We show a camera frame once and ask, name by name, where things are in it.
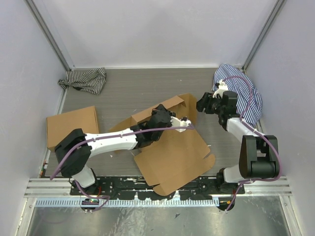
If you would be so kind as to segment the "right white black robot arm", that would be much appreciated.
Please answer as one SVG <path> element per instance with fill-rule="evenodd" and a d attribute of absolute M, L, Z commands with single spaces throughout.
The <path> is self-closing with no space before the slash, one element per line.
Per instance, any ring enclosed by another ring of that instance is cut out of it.
<path fill-rule="evenodd" d="M 217 173 L 217 190 L 222 194 L 229 193 L 234 184 L 276 181 L 281 176 L 277 138 L 257 132 L 241 119 L 237 113 L 237 98 L 237 93 L 232 91 L 220 95 L 206 92 L 196 103 L 198 112 L 216 114 L 223 129 L 241 143 L 238 164 Z"/>

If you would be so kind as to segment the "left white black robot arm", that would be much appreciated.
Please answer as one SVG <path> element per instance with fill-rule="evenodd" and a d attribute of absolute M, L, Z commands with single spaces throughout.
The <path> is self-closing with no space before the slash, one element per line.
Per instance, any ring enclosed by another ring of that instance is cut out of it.
<path fill-rule="evenodd" d="M 176 113 L 159 104 L 149 110 L 149 115 L 139 121 L 124 120 L 117 131 L 109 133 L 86 133 L 82 128 L 73 129 L 54 147 L 58 166 L 50 176 L 57 174 L 72 178 L 88 195 L 95 194 L 99 183 L 87 161 L 102 153 L 133 150 L 157 142 L 164 131 L 179 129 L 183 122 Z"/>

